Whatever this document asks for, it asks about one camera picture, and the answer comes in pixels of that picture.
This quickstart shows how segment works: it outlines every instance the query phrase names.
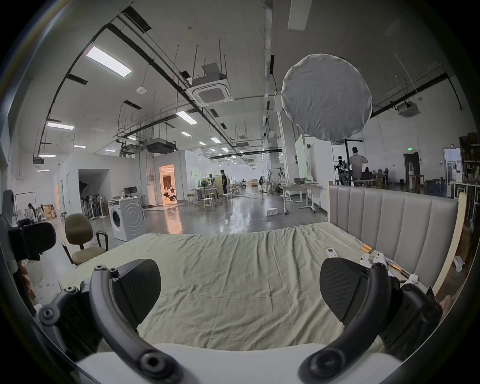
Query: remote control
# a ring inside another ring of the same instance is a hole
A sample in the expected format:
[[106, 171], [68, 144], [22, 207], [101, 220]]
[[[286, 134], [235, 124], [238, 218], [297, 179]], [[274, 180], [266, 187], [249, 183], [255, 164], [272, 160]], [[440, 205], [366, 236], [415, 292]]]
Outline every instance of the remote control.
[[326, 248], [325, 251], [327, 252], [328, 257], [338, 257], [336, 251], [333, 248]]

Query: chair armrest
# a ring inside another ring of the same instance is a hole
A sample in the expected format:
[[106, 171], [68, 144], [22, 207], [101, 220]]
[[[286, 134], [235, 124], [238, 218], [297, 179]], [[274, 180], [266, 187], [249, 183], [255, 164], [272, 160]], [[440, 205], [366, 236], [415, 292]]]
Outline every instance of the chair armrest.
[[98, 241], [98, 246], [102, 248], [102, 244], [100, 243], [100, 235], [103, 235], [105, 238], [105, 250], [108, 251], [108, 235], [105, 232], [97, 232], [96, 233], [96, 240]]
[[72, 257], [70, 256], [70, 253], [68, 252], [68, 248], [67, 248], [67, 245], [65, 244], [65, 242], [62, 240], [61, 241], [61, 246], [63, 247], [63, 249], [65, 250], [65, 253], [67, 254], [68, 256], [68, 259], [70, 260], [70, 263], [72, 264], [75, 264], [72, 260]]

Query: washing machine door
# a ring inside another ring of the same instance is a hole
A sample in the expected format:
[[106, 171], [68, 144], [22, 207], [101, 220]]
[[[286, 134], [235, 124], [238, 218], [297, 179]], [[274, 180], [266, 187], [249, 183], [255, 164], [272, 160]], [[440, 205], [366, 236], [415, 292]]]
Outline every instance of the washing machine door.
[[115, 230], [116, 228], [120, 228], [121, 226], [121, 216], [119, 214], [119, 212], [114, 209], [113, 212], [112, 212], [112, 227], [113, 229]]

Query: chair backrest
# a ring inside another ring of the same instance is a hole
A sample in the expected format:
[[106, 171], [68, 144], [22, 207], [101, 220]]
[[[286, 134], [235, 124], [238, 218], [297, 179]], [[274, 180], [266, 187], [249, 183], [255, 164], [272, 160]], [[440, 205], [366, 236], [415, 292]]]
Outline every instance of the chair backrest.
[[93, 238], [93, 230], [88, 218], [74, 213], [65, 219], [65, 235], [70, 244], [82, 245]]
[[417, 193], [329, 186], [328, 220], [433, 285], [444, 265], [458, 200]]

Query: mattress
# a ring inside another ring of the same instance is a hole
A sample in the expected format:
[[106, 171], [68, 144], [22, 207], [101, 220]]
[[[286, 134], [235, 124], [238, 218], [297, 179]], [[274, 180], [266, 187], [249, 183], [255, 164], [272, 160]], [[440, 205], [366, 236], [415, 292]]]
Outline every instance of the mattress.
[[[97, 264], [152, 259], [162, 289], [138, 327], [151, 344], [224, 350], [329, 344], [343, 331], [320, 293], [330, 247], [353, 261], [362, 255], [359, 240], [326, 222], [227, 235], [145, 234], [80, 265], [60, 286], [78, 287]], [[371, 350], [381, 345], [377, 338]]]

